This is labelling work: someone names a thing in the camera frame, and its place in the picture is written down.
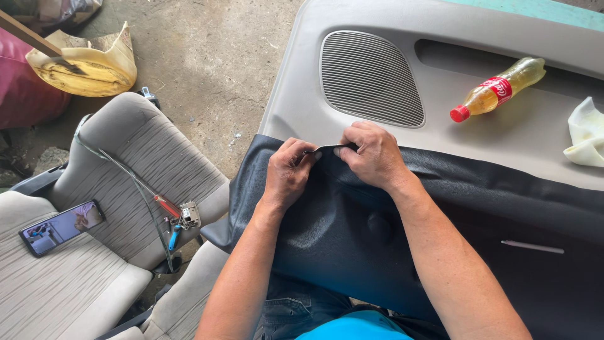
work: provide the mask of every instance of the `black leather upholstery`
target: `black leather upholstery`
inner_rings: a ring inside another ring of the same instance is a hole
[[[230,252],[283,142],[256,135],[231,182],[227,219],[202,229]],[[493,163],[401,148],[445,214],[493,270],[535,339],[604,334],[604,192],[536,178]],[[563,255],[501,240],[565,249]],[[400,217],[386,192],[366,185],[331,151],[287,211],[273,269],[397,312],[439,323],[417,277]]]

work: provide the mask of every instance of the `phone screen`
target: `phone screen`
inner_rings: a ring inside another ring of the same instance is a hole
[[[41,255],[104,221],[96,201],[78,205],[19,233],[34,255]]]

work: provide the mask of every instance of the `coca-cola label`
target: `coca-cola label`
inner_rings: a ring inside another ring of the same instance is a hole
[[[508,99],[512,98],[512,86],[507,79],[502,77],[493,77],[486,80],[479,86],[485,86],[490,88],[497,95],[497,106],[505,103]]]

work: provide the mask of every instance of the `wooden stick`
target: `wooden stick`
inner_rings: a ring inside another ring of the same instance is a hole
[[[12,16],[4,13],[0,10],[0,28],[3,28],[13,36],[23,40],[38,51],[44,53],[49,57],[61,57],[61,49],[51,44],[36,32],[23,26],[20,22],[15,20]]]

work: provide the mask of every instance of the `hand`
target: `hand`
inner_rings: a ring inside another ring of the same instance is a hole
[[[344,130],[341,144],[353,142],[359,146],[335,148],[333,153],[345,161],[365,183],[387,192],[415,175],[405,166],[396,138],[381,126],[369,122],[354,122]]]
[[[322,156],[320,152],[304,154],[317,146],[304,140],[290,138],[268,161],[266,187],[261,202],[285,211],[304,192],[310,169]]]

